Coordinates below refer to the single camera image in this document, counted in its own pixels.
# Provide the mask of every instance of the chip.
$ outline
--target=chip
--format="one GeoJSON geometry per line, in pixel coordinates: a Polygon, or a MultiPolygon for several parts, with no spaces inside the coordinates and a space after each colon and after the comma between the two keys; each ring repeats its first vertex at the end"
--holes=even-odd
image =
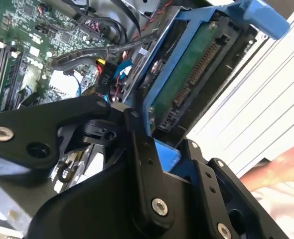
{"type": "Polygon", "coordinates": [[[9,19],[7,17],[3,18],[3,23],[4,25],[8,25],[9,24],[9,19]]]}
{"type": "Polygon", "coordinates": [[[30,5],[28,4],[25,4],[24,5],[24,9],[23,11],[27,14],[27,15],[32,15],[33,14],[33,7],[31,7],[30,5]]]}
{"type": "Polygon", "coordinates": [[[62,34],[62,41],[65,41],[66,43],[68,43],[69,42],[69,40],[71,39],[71,35],[70,34],[68,34],[68,33],[63,33],[62,34]]]}

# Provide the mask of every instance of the blue wire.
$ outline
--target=blue wire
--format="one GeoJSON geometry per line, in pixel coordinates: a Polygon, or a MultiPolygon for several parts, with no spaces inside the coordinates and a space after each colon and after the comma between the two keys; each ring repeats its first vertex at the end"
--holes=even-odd
{"type": "Polygon", "coordinates": [[[76,76],[74,76],[75,80],[77,81],[78,84],[78,96],[82,95],[82,87],[81,87],[81,83],[79,82],[79,80],[76,78],[76,76]]]}

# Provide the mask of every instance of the hand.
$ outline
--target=hand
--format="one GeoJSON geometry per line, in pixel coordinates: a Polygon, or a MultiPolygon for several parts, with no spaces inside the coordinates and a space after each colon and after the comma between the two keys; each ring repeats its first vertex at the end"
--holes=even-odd
{"type": "Polygon", "coordinates": [[[276,157],[269,165],[275,181],[294,182],[294,147],[276,157]]]}

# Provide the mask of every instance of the motherboard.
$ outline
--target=motherboard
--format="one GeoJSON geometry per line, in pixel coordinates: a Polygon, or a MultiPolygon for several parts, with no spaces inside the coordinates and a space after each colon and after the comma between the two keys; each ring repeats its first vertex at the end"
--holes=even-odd
{"type": "Polygon", "coordinates": [[[0,112],[17,109],[34,94],[33,104],[42,104],[77,96],[93,85],[96,66],[82,65],[73,76],[54,71],[52,59],[73,50],[106,46],[108,40],[88,24],[80,24],[58,9],[39,0],[0,0],[0,112]],[[47,7],[47,19],[62,28],[59,31],[40,14],[47,7]]]}

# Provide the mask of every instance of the black mount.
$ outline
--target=black mount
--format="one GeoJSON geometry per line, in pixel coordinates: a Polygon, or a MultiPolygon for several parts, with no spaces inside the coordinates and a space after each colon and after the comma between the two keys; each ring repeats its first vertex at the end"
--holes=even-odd
{"type": "Polygon", "coordinates": [[[0,138],[0,177],[21,185],[44,182],[60,158],[90,144],[108,152],[102,172],[41,207],[26,239],[287,238],[228,166],[205,161],[191,140],[163,172],[133,109],[83,96],[0,113],[0,126],[13,133],[0,138]]]}

